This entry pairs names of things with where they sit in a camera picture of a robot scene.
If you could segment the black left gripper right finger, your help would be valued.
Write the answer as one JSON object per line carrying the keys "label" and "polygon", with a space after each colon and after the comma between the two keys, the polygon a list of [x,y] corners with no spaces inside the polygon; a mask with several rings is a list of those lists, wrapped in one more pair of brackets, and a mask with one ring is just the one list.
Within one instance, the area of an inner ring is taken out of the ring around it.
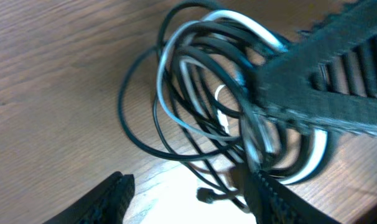
{"label": "black left gripper right finger", "polygon": [[300,198],[262,170],[238,167],[238,181],[244,199],[257,223],[320,223],[337,221]]}

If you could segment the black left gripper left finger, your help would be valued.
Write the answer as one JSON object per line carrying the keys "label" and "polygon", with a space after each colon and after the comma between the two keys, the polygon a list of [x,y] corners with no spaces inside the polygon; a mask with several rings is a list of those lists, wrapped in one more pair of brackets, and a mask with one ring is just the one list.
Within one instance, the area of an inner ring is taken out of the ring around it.
{"label": "black left gripper left finger", "polygon": [[134,194],[134,176],[117,171],[46,223],[122,224]]}

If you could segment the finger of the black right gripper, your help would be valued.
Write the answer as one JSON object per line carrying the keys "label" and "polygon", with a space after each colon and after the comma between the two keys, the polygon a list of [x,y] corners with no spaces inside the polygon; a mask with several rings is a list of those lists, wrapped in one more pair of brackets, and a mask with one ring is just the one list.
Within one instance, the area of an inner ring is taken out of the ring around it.
{"label": "finger of the black right gripper", "polygon": [[298,129],[377,135],[377,1],[347,4],[256,71],[253,100]]}

